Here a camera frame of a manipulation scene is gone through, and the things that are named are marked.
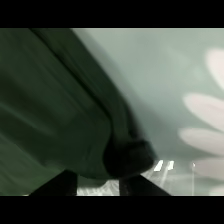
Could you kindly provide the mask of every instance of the bright light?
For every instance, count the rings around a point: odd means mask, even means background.
[[[160,171],[162,169],[162,166],[163,166],[163,160],[160,160],[158,164],[156,165],[154,171],[157,171],[157,172]]]
[[[173,170],[174,161],[169,161],[169,165],[167,167],[168,170]]]

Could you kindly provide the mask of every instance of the dark green cloth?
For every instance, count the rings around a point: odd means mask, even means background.
[[[0,29],[0,195],[68,169],[109,179],[103,153],[130,141],[122,99],[65,28]]]

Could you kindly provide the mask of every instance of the white petal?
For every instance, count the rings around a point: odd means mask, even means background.
[[[206,64],[218,85],[224,89],[224,50],[209,50],[206,54]]]
[[[224,134],[199,128],[184,128],[180,138],[190,146],[215,155],[224,156]]]
[[[193,162],[193,170],[204,177],[210,177],[216,180],[224,180],[224,158],[208,158]]]
[[[186,107],[202,121],[224,131],[224,101],[198,93],[184,97]]]
[[[224,196],[224,185],[212,188],[209,193],[210,196]]]

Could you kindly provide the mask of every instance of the white flower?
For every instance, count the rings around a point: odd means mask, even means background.
[[[209,50],[206,65],[224,90],[224,50]],[[191,113],[213,128],[189,127],[179,131],[185,143],[211,153],[209,158],[193,161],[194,171],[201,176],[224,181],[224,100],[200,93],[190,93],[183,100]],[[210,195],[224,195],[224,185],[213,188]]]

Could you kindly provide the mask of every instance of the green fabric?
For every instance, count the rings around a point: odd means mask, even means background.
[[[108,179],[102,156],[129,139],[122,99],[69,29],[0,29],[0,194],[64,169]]]

